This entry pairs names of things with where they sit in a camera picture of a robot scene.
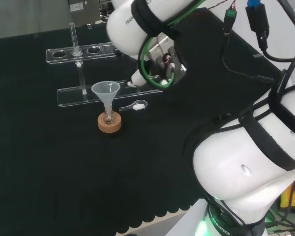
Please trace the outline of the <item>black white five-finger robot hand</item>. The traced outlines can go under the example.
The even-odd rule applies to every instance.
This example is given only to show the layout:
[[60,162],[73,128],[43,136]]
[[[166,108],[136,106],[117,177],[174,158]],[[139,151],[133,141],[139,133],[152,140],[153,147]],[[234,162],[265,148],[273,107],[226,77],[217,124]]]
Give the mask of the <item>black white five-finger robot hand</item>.
[[151,75],[137,69],[127,84],[133,88],[147,85],[153,89],[166,90],[172,85],[173,78],[173,74],[169,78],[162,78],[160,75]]

